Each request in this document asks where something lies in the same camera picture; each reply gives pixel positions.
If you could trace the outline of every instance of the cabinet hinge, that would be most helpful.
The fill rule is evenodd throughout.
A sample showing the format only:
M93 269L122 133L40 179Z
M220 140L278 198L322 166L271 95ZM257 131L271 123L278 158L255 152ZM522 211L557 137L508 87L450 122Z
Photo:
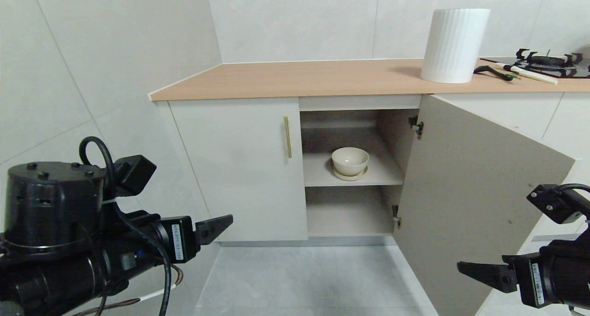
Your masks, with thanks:
M398 217L398 211L400 211L400 206L399 205L392 205L391 207L391 215L394 218L394 229L400 228L402 226L402 219L401 217Z
M411 129L416 132L417 138L420 139L422 137L422 130L424 129L424 122L421 121L418 123L418 116L415 115L413 117L409 117L407 119L407 123L409 123Z

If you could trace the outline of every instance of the open cabinet door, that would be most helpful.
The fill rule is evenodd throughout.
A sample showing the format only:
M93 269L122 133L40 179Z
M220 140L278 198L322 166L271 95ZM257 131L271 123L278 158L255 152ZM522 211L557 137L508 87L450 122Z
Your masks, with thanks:
M419 122L394 239L440 316L473 316L491 288L457 262L518 253L542 215L527 194L561 184L576 160L435 95Z

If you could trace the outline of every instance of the ribbed white vase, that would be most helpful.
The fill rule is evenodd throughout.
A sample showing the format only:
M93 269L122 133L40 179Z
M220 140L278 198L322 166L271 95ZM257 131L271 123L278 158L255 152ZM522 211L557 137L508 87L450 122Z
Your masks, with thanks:
M441 83L472 80L490 10L436 10L424 54L422 79Z

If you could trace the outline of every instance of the robotic arm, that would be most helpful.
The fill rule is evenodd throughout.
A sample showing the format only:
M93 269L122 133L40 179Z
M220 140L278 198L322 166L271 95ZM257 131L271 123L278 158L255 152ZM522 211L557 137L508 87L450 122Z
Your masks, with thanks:
M590 219L590 201L575 192L590 192L582 184L542 184L527 200L558 224L571 223L581 215ZM554 240L538 253L503 255L506 265L457 263L459 272L504 293L520 286L525 305L542 308L566 304L590 309L590 228L574 241Z
M91 165L95 142L107 167ZM105 144L88 137L80 163L36 162L8 170L6 231L0 234L0 316L60 316L164 265L166 313L173 263L193 259L233 222L232 215L195 224L189 216L123 213L115 197L141 193L156 165L137 155L112 162Z

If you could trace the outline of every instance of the wooden countertop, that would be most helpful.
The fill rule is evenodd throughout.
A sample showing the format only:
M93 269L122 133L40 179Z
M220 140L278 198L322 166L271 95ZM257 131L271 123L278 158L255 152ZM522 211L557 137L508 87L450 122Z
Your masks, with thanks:
M491 64L480 60L478 66ZM550 85L523 77L506 82L474 75L470 83L420 78L422 59L222 64L150 94L151 100L442 94L471 92L588 92L590 79Z

